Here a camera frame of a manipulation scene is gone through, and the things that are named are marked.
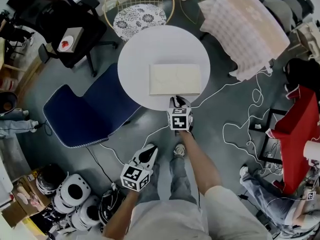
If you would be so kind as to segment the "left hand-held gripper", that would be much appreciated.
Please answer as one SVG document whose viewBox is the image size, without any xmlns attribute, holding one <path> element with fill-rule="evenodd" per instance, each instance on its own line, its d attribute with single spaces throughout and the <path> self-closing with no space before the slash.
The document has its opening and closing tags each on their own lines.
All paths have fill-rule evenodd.
<svg viewBox="0 0 320 240">
<path fill-rule="evenodd" d="M 147 144 L 144 148 L 136 151 L 121 172 L 122 186 L 140 192 L 150 182 L 157 155 L 158 147 L 153 144 Z"/>
</svg>

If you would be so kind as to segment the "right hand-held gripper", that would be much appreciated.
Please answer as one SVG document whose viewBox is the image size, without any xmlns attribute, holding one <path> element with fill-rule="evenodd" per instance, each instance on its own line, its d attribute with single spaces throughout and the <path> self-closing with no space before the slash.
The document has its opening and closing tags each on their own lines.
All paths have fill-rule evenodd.
<svg viewBox="0 0 320 240">
<path fill-rule="evenodd" d="M 182 96 L 172 96 L 167 109 L 168 125 L 172 131 L 191 132 L 193 129 L 193 114 L 191 103 Z"/>
</svg>

